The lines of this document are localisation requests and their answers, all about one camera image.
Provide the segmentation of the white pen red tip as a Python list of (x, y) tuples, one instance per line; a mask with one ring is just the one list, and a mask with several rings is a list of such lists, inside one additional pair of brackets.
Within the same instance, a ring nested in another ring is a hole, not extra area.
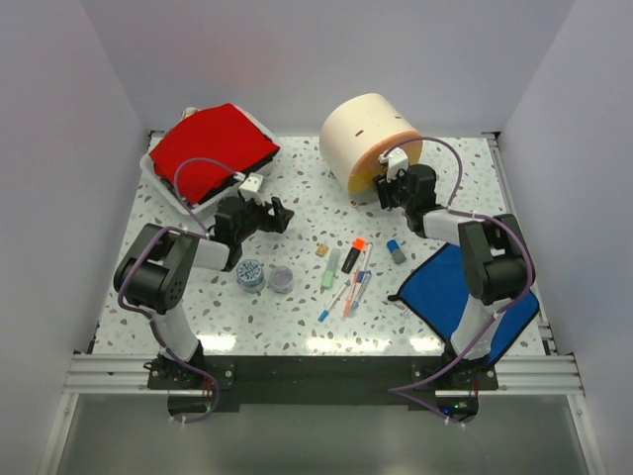
[(369, 261), (370, 261), (370, 257), (371, 257), (371, 253), (372, 253), (372, 249), (373, 249), (373, 244), (371, 242), (368, 242), (364, 248), (364, 254), (363, 254), (363, 260), (360, 266), (360, 270), (359, 270), (359, 279), (363, 280), (364, 279), (364, 275), (367, 271), (368, 265), (369, 265)]

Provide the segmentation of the black orange highlighter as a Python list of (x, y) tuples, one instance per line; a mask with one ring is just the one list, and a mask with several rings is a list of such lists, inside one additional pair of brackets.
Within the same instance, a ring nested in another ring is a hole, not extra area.
[(349, 274), (355, 265), (358, 257), (363, 251), (365, 246), (365, 240), (358, 237), (352, 244), (342, 264), (341, 271), (345, 274)]

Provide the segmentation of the round beige drawer organizer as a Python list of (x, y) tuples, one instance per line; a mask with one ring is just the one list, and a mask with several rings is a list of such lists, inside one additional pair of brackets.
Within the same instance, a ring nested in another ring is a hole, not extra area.
[(347, 197), (375, 198), (373, 178), (386, 172), (380, 156), (400, 147), (410, 164), (419, 162), (421, 133), (383, 95), (367, 93), (334, 109), (325, 119), (318, 148)]

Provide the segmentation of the green highlighter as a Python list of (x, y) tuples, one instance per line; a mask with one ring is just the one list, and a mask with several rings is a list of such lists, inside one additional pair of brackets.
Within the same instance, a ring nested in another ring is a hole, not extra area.
[(328, 258), (325, 271), (322, 275), (320, 287), (322, 289), (330, 289), (334, 280), (334, 275), (337, 269), (337, 265), (340, 259), (341, 251), (339, 248), (334, 248)]

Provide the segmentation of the white pen blue clip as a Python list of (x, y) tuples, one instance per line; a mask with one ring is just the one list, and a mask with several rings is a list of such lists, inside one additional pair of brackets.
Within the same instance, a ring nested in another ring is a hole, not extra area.
[(371, 278), (372, 278), (372, 272), (371, 271), (367, 271), (367, 272), (364, 273), (363, 280), (360, 283), (360, 287), (359, 287), (358, 291), (356, 292), (356, 294), (354, 296), (354, 299), (352, 300), (352, 304), (351, 304), (351, 307), (350, 307), (350, 311), (351, 312), (355, 312), (356, 309), (359, 307), (359, 305), (361, 303), (361, 300), (362, 300), (362, 298), (364, 296), (364, 293), (365, 293), (365, 291), (367, 289), (367, 286), (368, 286)]

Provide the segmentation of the white blue cap pen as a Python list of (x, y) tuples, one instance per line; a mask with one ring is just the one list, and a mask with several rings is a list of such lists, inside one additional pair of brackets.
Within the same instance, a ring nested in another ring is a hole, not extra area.
[(317, 321), (319, 323), (323, 323), (325, 321), (325, 319), (330, 315), (330, 313), (332, 312), (333, 308), (335, 307), (337, 302), (341, 299), (342, 295), (347, 291), (349, 286), (350, 286), (350, 281), (346, 280), (341, 285), (341, 287), (335, 292), (335, 294), (333, 295), (333, 297), (331, 298), (329, 303), (324, 307), (324, 309), (320, 313), (320, 315), (319, 315), (319, 317), (317, 319)]

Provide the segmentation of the orange pen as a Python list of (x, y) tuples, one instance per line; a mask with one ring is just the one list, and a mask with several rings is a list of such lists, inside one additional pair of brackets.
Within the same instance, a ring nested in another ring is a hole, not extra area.
[(345, 302), (345, 307), (344, 307), (343, 314), (342, 314), (344, 319), (346, 319), (349, 316), (349, 314), (350, 314), (351, 306), (352, 306), (352, 303), (354, 301), (356, 287), (357, 287), (357, 284), (358, 284), (359, 280), (363, 277), (363, 274), (364, 274), (364, 271), (361, 268), (357, 268), (355, 273), (354, 273), (354, 275), (353, 275), (353, 278), (351, 279), (349, 292), (348, 292), (348, 295), (347, 295), (347, 299), (346, 299), (346, 302)]

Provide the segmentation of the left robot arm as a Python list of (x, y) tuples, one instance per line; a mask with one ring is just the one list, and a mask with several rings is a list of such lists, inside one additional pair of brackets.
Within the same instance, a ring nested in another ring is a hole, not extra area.
[(201, 343), (182, 304), (191, 271), (233, 270), (244, 241), (257, 232), (282, 234), (293, 217), (277, 197), (258, 204), (233, 196), (220, 200), (203, 235), (156, 224), (141, 228), (118, 264), (113, 286), (122, 309), (148, 320), (161, 353), (173, 360), (169, 374), (181, 387), (194, 388), (205, 376), (205, 364), (194, 357)]

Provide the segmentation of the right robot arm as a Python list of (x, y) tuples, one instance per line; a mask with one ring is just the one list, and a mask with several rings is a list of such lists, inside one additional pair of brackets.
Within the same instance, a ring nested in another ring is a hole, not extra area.
[(469, 297), (447, 348), (454, 356), (440, 365), (443, 382), (464, 388), (476, 376), (473, 361), (487, 357), (504, 315), (530, 291), (534, 264), (518, 219), (487, 216), (437, 202), (437, 175), (428, 165), (373, 179), (380, 206), (405, 211), (408, 228), (421, 238), (441, 240), (461, 251)]

